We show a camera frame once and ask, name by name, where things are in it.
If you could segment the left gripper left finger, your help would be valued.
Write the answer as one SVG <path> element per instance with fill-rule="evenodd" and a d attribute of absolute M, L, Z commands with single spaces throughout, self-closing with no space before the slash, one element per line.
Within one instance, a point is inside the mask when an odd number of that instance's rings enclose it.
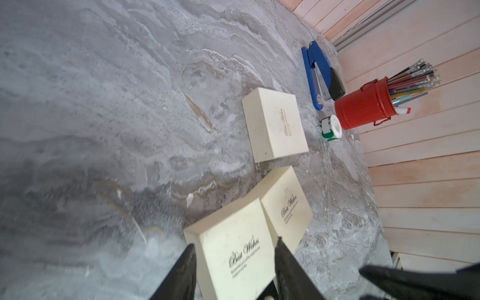
<path fill-rule="evenodd" d="M 196 251 L 188 244 L 150 300 L 193 300 L 196 289 Z"/>

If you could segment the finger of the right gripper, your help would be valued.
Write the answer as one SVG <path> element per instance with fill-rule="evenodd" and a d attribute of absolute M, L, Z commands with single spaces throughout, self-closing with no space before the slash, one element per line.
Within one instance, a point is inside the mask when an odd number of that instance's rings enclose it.
<path fill-rule="evenodd" d="M 397 300 L 478 300 L 480 265 L 455 272 L 413 272 L 366 265 L 362 277 Z"/>

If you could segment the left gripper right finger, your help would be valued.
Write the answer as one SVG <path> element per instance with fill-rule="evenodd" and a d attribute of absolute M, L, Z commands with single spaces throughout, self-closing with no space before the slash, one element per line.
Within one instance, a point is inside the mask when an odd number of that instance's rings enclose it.
<path fill-rule="evenodd" d="M 277 239 L 274 265 L 280 300 L 325 300 L 285 245 L 282 237 Z"/>

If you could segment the cream drawer jewelry box front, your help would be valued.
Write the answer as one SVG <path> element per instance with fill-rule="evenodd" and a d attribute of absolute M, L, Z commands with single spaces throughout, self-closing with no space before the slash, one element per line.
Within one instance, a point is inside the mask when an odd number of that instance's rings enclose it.
<path fill-rule="evenodd" d="M 183 230 L 205 300 L 255 300 L 275 277 L 275 250 L 259 199 L 241 198 Z"/>

